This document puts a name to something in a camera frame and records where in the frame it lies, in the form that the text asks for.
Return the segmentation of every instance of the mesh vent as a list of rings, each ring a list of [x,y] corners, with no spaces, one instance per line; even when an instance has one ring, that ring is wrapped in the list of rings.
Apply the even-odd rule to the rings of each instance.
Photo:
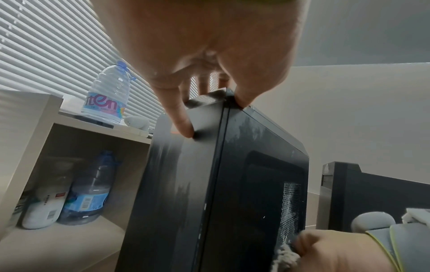
[[[282,200],[281,223],[278,232],[277,247],[283,243],[290,243],[299,231],[302,186],[297,183],[284,184],[284,198]]]

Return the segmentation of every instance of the black computer case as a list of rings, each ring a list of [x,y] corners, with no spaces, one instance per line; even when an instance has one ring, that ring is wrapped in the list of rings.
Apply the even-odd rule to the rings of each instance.
[[[193,139],[157,121],[116,272],[269,272],[305,226],[307,153],[230,90],[187,107]]]
[[[430,184],[363,173],[358,164],[323,166],[317,229],[351,232],[365,212],[386,212],[401,223],[406,208],[429,209]]]

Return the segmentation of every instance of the window blind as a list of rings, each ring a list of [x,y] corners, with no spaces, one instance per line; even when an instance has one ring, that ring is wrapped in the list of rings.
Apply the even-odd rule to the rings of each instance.
[[[82,100],[104,68],[121,59],[88,0],[0,0],[0,88]],[[131,82],[125,115],[154,127],[163,107],[149,84]],[[217,88],[211,76],[211,90]],[[197,96],[192,79],[190,96]]]

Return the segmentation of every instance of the hand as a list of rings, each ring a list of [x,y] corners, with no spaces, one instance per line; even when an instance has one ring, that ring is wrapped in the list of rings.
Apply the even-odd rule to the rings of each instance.
[[[198,92],[236,82],[235,98],[246,107],[287,76],[309,0],[92,0],[114,45],[149,82],[179,132],[194,130],[183,102],[190,79]]]
[[[305,230],[294,246],[302,258],[292,272],[396,272],[384,249],[367,234]]]

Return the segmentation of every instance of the cabinet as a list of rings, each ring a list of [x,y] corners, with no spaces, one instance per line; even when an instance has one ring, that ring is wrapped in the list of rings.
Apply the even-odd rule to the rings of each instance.
[[[62,99],[0,91],[0,271],[110,272],[124,239],[151,143],[59,112]],[[6,225],[36,164],[46,156],[91,160],[102,150],[122,161],[102,216],[86,225],[36,230]]]

